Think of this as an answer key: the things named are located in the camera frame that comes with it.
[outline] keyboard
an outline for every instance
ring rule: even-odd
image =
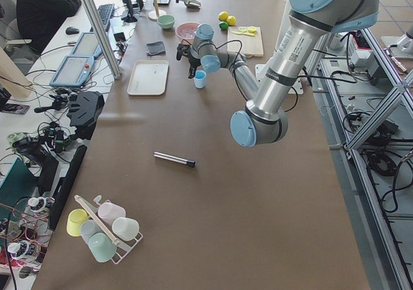
[[[115,4],[105,4],[105,5],[100,5],[99,8],[97,9],[97,13],[101,17],[103,28],[107,32],[109,30],[110,26],[110,17],[112,16],[112,12],[115,9]]]

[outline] black mouse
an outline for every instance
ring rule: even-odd
[[[79,33],[79,29],[76,27],[70,26],[66,29],[66,35],[73,35],[73,34],[78,34],[78,33]]]

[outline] office chair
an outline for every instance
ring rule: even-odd
[[[15,2],[0,0],[0,4],[4,10],[4,16],[0,19],[0,36],[4,39],[1,45],[20,71],[26,74],[38,59],[39,54],[30,48],[31,39],[22,39],[20,36]]]

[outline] white cup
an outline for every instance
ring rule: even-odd
[[[112,230],[120,239],[127,242],[139,233],[139,223],[134,219],[120,217],[112,224]]]
[[[96,233],[103,232],[100,226],[94,220],[87,220],[80,226],[80,235],[86,244],[89,243],[89,239]]]
[[[207,84],[207,73],[203,70],[195,72],[194,83],[197,88],[203,88]]]
[[[113,222],[119,217],[125,217],[126,211],[123,207],[116,204],[106,202],[99,206],[97,215],[106,222],[109,226],[112,226]]]

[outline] black and silver marker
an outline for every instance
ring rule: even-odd
[[[154,152],[154,156],[156,158],[161,158],[161,159],[173,161],[173,162],[180,163],[180,164],[185,164],[186,166],[189,166],[189,167],[195,167],[195,161],[192,161],[192,160],[178,158],[177,156],[170,156],[168,154],[160,153],[156,151]]]

